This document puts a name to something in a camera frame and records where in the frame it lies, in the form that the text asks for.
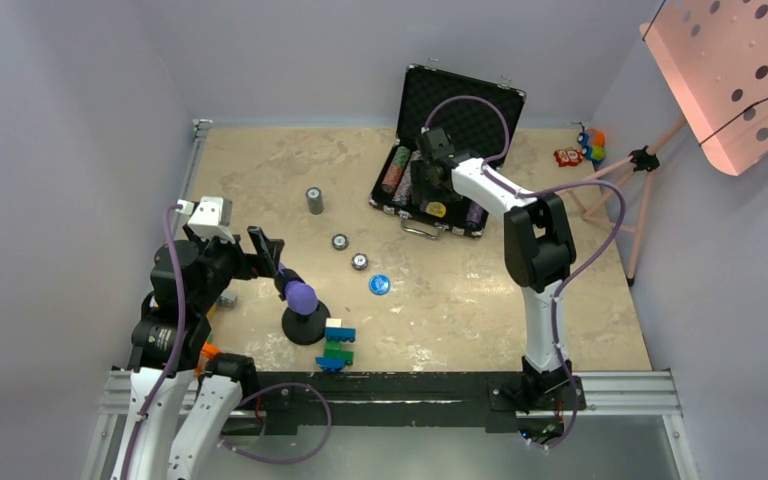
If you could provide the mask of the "yellow big blind button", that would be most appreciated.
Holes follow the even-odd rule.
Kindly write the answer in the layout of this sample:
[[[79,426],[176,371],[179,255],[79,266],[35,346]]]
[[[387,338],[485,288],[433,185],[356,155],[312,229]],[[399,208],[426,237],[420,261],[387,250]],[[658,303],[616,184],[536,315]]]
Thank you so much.
[[[428,215],[432,215],[437,218],[443,218],[446,216],[447,207],[441,202],[428,202],[423,207],[424,212]]]

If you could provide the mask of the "ten value poker chip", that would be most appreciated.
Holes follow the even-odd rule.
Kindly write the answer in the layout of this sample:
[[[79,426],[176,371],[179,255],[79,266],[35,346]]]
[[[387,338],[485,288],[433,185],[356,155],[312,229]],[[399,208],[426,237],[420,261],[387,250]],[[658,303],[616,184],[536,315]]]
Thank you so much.
[[[363,271],[369,266],[368,256],[364,253],[356,253],[352,256],[351,266],[354,270]]]

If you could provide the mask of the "blue dealer button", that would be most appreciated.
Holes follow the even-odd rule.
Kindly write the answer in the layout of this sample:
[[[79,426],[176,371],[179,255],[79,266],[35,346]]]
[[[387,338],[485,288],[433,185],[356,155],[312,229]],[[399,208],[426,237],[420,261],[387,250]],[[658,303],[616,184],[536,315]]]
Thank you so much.
[[[377,296],[383,296],[390,292],[392,282],[390,278],[384,274],[373,275],[368,282],[368,288],[371,293]]]

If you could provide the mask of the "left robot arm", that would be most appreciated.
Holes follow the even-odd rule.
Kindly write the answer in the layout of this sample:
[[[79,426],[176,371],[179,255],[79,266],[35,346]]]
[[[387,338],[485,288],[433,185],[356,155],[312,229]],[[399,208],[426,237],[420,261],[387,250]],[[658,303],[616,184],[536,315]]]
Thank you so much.
[[[224,243],[184,232],[156,250],[152,290],[131,334],[130,404],[114,479],[166,475],[178,413],[211,332],[209,312],[232,281],[274,278],[285,247],[255,226],[247,230],[252,253],[239,236]]]

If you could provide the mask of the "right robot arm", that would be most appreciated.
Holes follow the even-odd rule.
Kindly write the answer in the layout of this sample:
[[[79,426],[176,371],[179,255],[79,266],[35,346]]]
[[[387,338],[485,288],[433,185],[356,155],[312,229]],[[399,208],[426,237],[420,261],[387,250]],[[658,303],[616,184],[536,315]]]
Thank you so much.
[[[500,393],[525,412],[544,407],[572,383],[562,290],[577,252],[563,201],[517,185],[457,149],[441,128],[422,128],[417,147],[422,158],[413,178],[422,193],[435,201],[465,197],[502,223],[505,268],[524,299],[526,348],[518,385]]]

